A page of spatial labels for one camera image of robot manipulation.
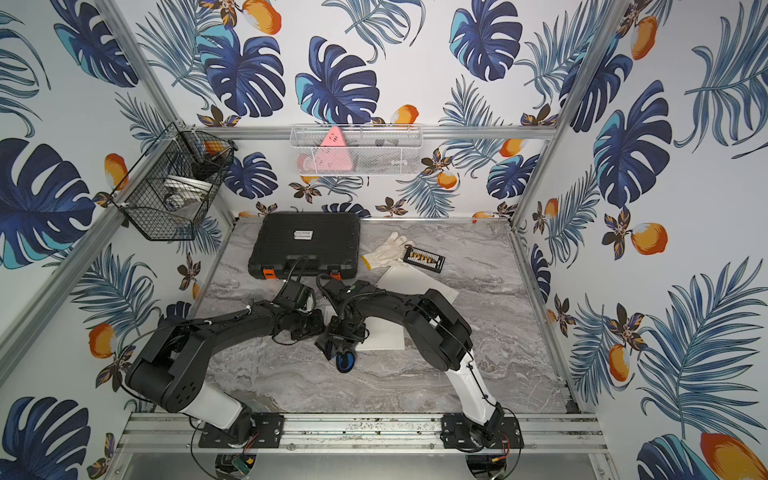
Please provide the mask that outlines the grey blue wiping cloth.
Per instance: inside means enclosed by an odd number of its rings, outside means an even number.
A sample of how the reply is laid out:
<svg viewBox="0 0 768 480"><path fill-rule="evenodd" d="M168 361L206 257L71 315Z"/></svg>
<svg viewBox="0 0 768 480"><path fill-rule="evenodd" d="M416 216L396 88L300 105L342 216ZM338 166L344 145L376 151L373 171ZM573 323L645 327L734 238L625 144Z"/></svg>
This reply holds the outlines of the grey blue wiping cloth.
<svg viewBox="0 0 768 480"><path fill-rule="evenodd" d="M315 340L315 346L328 361L334 360L336 369L346 374L353 370L357 353L357 342L349 338L323 333Z"/></svg>

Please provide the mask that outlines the white drawing tablet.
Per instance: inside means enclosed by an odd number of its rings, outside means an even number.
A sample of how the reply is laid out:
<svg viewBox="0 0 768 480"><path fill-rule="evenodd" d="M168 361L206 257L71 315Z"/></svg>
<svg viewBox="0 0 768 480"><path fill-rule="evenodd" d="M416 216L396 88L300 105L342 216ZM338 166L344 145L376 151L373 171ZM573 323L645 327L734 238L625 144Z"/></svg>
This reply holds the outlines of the white drawing tablet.
<svg viewBox="0 0 768 480"><path fill-rule="evenodd" d="M405 330L394 322L376 317L365 320L366 339L356 347L357 351L399 351L405 349Z"/></svg>
<svg viewBox="0 0 768 480"><path fill-rule="evenodd" d="M376 286L388 291L410 295L425 294L429 289L434 289L439 291L449 303L453 303L459 296L457 290L408 264L398 264L390 267L376 283Z"/></svg>

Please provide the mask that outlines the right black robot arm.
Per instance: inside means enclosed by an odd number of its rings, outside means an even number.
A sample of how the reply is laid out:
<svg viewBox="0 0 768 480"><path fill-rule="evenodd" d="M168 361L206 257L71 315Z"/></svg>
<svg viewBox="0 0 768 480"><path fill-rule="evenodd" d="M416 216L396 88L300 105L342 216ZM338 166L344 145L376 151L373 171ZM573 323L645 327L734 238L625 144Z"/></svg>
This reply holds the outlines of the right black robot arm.
<svg viewBox="0 0 768 480"><path fill-rule="evenodd" d="M461 424L441 435L444 443L464 453L496 446L502 438L504 407L489 392L476 365L470 325L441 292L402 294L362 280L348 285L333 277L317 279L316 286L334 315L315 345L339 372L353 370L367 319L400 325L422 358L446 374L460 400Z"/></svg>

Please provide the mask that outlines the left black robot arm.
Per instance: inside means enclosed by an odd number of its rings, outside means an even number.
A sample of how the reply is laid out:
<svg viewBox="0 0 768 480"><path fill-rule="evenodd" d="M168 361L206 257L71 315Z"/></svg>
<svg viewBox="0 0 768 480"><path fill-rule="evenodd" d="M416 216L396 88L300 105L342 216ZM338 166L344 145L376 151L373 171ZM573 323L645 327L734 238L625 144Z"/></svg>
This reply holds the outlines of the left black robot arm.
<svg viewBox="0 0 768 480"><path fill-rule="evenodd" d="M302 341L322 329L314 290L289 277L271 300L216 317L161 321L132 363L126 385L163 410L200 420L228 444L242 446L255 435L252 409L206 382L212 357L255 338L287 332Z"/></svg>

